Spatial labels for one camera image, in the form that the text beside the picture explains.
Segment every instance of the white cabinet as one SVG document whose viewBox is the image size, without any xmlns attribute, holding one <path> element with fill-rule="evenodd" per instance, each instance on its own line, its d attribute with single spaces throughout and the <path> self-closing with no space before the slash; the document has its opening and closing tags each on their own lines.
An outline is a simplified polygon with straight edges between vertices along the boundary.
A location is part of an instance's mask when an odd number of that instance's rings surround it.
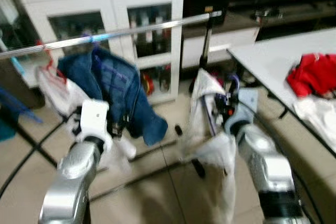
<svg viewBox="0 0 336 224">
<path fill-rule="evenodd" d="M 183 10 L 183 0 L 22 1 L 43 42 L 181 19 Z M 177 97 L 181 27 L 118 37 L 101 46 L 137 65 L 150 102 Z M 51 55 L 57 61 L 87 48 L 55 49 Z"/>
</svg>

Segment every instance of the white table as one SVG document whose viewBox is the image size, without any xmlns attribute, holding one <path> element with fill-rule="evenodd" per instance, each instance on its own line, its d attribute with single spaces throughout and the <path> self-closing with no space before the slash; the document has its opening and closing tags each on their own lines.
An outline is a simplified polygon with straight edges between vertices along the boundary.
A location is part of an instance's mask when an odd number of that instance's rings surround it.
<svg viewBox="0 0 336 224">
<path fill-rule="evenodd" d="M 336 52 L 336 28 L 264 40 L 254 45 L 233 47 L 228 49 L 228 52 L 336 158 L 335 151 L 322 137 L 296 115 L 293 104 L 297 101 L 297 97 L 285 80 L 291 67 L 300 62 L 302 54 Z"/>
</svg>

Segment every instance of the blue denim jacket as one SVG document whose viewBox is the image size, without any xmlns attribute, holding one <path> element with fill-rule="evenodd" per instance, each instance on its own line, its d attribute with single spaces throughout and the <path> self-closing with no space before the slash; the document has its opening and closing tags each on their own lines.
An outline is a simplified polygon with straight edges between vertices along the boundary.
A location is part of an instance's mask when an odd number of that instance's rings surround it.
<svg viewBox="0 0 336 224">
<path fill-rule="evenodd" d="M 148 146 L 164 138 L 167 122 L 149 105 L 135 66 L 98 48 L 87 55 L 60 59 L 58 69 L 89 97 L 108 101 L 113 123 L 127 114 L 127 129 L 133 138 L 143 136 Z"/>
</svg>

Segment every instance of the glass cabinet door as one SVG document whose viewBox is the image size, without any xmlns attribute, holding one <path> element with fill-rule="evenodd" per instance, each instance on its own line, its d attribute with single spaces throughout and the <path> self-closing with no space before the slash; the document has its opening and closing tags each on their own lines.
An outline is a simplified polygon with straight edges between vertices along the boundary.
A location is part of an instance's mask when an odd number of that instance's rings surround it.
<svg viewBox="0 0 336 224">
<path fill-rule="evenodd" d="M 105 33 L 100 12 L 49 17 L 49 22 L 58 40 Z M 100 46 L 109 49 L 108 41 Z M 63 48 L 65 55 L 87 51 L 92 45 L 80 45 Z"/>
<path fill-rule="evenodd" d="M 143 89 L 149 98 L 171 93 L 171 65 L 140 70 Z"/>
<path fill-rule="evenodd" d="M 162 4 L 127 8 L 130 28 L 160 24 L 171 20 L 172 5 Z M 147 31 L 132 35 L 137 58 L 171 52 L 171 29 Z"/>
</svg>

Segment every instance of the white cloth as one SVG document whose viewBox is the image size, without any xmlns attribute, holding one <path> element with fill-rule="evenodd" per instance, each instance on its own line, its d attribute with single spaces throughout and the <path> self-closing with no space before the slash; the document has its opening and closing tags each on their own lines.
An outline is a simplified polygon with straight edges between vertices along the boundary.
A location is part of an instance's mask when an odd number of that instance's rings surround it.
<svg viewBox="0 0 336 224">
<path fill-rule="evenodd" d="M 84 100 L 90 99 L 73 81 L 53 75 L 42 67 L 36 68 L 36 79 L 45 98 L 64 116 L 69 116 Z"/>
<path fill-rule="evenodd" d="M 183 159 L 198 158 L 201 163 L 207 163 L 223 169 L 221 197 L 218 201 L 220 215 L 215 223 L 232 223 L 235 207 L 235 139 L 224 133 L 220 125 L 217 126 L 215 136 L 211 136 L 207 114 L 202 105 L 202 97 L 209 108 L 215 105 L 215 94 L 225 94 L 217 80 L 205 70 L 200 69 L 194 85 L 191 98 L 191 112 L 187 130 L 181 138 Z"/>
<path fill-rule="evenodd" d="M 309 96 L 298 100 L 294 109 L 298 117 L 310 122 L 336 151 L 336 101 Z"/>
</svg>

